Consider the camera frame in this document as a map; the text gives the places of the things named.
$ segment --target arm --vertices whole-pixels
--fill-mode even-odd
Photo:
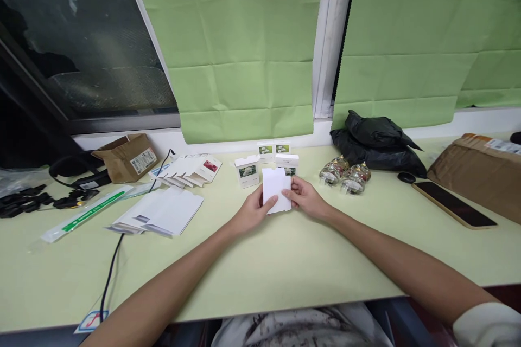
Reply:
[[[264,220],[277,196],[265,205],[261,202],[259,186],[229,222],[128,297],[82,346],[152,346],[211,265],[238,237]]]
[[[333,208],[305,180],[293,176],[291,188],[283,195],[294,207],[339,231],[399,288],[443,322],[452,325],[479,304],[499,302],[438,259]]]

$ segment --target forearm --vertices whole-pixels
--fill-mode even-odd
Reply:
[[[470,308],[499,302],[438,259],[331,208],[325,218],[399,288],[447,324]]]
[[[156,275],[88,337],[84,346],[152,346],[204,273],[236,239],[229,224]]]

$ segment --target light green desk surface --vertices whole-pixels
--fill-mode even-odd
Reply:
[[[447,140],[420,141],[429,154]],[[470,230],[428,201],[396,173],[373,172],[361,196],[320,187],[318,173],[337,151],[332,146],[295,149],[300,176],[324,199],[355,219],[440,259],[481,286],[521,282],[521,226],[483,207],[493,229]],[[228,221],[255,189],[239,189],[230,162],[245,153],[217,155],[215,180],[193,189],[205,200],[181,236],[126,236],[109,297],[114,310],[135,290]],[[261,168],[275,166],[261,165]],[[60,188],[53,184],[49,192]],[[103,192],[109,192],[107,186]],[[77,324],[105,285],[119,235],[102,229],[138,199],[121,201],[43,249],[37,238],[73,211],[46,211],[0,220],[0,331]],[[176,321],[323,306],[401,295],[381,271],[332,229],[292,210],[269,216],[256,233],[233,245],[199,283]]]

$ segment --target black cable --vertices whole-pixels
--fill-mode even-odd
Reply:
[[[167,161],[170,154],[175,155],[174,151],[172,149],[168,150],[167,156],[164,158],[163,162],[161,163],[161,166],[159,168],[159,173],[161,173],[161,170],[163,169],[163,166],[165,162]],[[154,188],[154,185],[156,184],[157,179],[154,179],[154,182],[152,183],[152,187],[150,187],[150,190],[148,190],[148,193],[152,191]],[[116,249],[114,250],[114,255],[112,256],[112,261],[110,262],[110,268],[109,268],[109,277],[107,278],[107,283],[105,284],[105,289],[103,290],[103,294],[101,295],[101,305],[99,306],[99,323],[101,324],[104,320],[103,318],[103,307],[105,306],[105,298],[107,297],[107,292],[109,291],[109,284],[110,284],[110,278],[112,277],[112,269],[114,268],[114,262],[116,260],[116,255],[118,254],[119,247],[121,246],[121,242],[123,241],[123,236],[125,234],[121,233],[121,236],[119,237],[118,245],[116,245]]]

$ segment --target phone screen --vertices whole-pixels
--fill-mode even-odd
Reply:
[[[497,225],[487,216],[467,205],[461,199],[456,198],[451,193],[432,182],[415,183],[420,190],[440,202],[447,209],[473,227],[485,227]]]

